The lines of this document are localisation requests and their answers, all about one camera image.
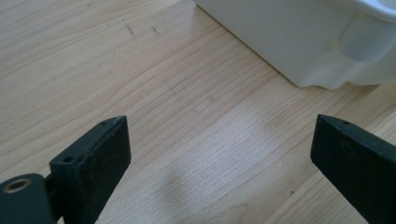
wooden surface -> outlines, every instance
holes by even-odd
[[[312,133],[323,113],[395,144],[395,88],[297,88],[191,0],[4,0],[0,181],[126,115],[132,164],[97,223],[364,223]]]

white container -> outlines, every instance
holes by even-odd
[[[396,81],[396,0],[195,0],[300,87]]]

wooden table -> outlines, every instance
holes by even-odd
[[[315,120],[395,144],[395,88],[297,88],[191,0],[4,0],[0,181],[126,115],[97,223],[364,223],[309,158]]]

